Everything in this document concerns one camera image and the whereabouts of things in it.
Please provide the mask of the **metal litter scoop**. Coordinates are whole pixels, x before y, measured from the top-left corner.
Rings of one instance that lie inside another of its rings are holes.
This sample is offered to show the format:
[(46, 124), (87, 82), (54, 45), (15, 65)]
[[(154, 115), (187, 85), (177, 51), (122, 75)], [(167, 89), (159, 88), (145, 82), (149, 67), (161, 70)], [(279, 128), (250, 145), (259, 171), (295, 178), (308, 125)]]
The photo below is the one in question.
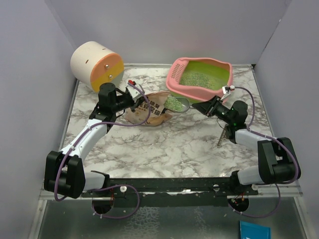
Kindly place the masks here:
[(192, 103), (184, 97), (169, 96), (164, 102), (164, 109), (168, 112), (183, 114), (192, 106)]

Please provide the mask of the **metal ruler bag clip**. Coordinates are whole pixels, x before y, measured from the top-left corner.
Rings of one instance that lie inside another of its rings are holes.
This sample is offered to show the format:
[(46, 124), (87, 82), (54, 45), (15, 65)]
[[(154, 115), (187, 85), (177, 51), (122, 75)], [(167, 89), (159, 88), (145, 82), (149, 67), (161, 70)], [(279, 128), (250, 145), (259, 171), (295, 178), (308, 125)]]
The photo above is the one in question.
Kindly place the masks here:
[(227, 124), (224, 126), (224, 128), (223, 128), (223, 131), (222, 131), (222, 133), (221, 133), (221, 136), (220, 136), (220, 138), (219, 138), (219, 140), (218, 140), (218, 143), (217, 143), (217, 145), (216, 145), (216, 147), (217, 148), (220, 148), (221, 146), (222, 146), (222, 144), (223, 144), (223, 141), (224, 141), (224, 139), (226, 139), (226, 128), (227, 128)]

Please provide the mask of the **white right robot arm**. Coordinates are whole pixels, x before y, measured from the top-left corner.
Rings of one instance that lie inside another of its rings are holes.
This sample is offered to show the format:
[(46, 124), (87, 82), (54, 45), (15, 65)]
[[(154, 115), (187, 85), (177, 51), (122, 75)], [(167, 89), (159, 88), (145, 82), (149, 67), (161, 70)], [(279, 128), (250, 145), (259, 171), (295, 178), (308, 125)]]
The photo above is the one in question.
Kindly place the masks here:
[(247, 104), (235, 101), (231, 108), (215, 96), (211, 100), (192, 105), (207, 117), (216, 116), (226, 123), (225, 135), (234, 144), (257, 152), (258, 164), (231, 173), (229, 189), (240, 195), (253, 184), (289, 184), (298, 180), (301, 169), (292, 142), (287, 137), (274, 138), (249, 129), (245, 123)]

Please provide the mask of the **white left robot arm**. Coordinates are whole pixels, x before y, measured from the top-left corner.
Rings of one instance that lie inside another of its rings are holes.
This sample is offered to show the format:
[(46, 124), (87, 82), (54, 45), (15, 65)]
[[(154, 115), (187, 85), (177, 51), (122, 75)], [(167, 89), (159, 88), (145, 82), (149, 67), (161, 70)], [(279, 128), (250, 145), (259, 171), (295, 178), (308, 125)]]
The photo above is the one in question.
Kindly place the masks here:
[(96, 143), (116, 125), (117, 113), (134, 110), (145, 100), (141, 85), (129, 81), (125, 91), (113, 83), (103, 83), (98, 102), (82, 131), (60, 151), (51, 151), (46, 158), (44, 189), (57, 201), (78, 198), (93, 190), (98, 196), (110, 191), (109, 176), (97, 171), (85, 171), (83, 162)]

